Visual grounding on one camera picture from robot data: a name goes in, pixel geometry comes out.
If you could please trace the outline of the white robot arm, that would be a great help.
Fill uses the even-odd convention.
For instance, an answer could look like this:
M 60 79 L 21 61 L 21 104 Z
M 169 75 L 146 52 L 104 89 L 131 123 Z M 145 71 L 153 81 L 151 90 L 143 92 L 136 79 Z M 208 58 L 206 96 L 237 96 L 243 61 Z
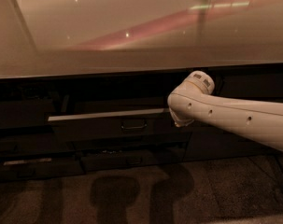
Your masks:
M 213 79 L 191 72 L 167 98 L 177 127 L 196 120 L 283 152 L 283 103 L 214 96 Z

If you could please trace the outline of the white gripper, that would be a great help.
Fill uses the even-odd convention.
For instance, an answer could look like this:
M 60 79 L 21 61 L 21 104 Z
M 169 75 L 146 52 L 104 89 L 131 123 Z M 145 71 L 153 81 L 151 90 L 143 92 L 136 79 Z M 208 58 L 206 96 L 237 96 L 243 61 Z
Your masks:
M 169 109 L 170 115 L 175 122 L 176 127 L 181 128 L 181 127 L 187 127 L 190 124 L 193 123 L 193 119 L 188 119 L 188 118 L 183 118 L 180 117 L 175 111 L 172 109 Z

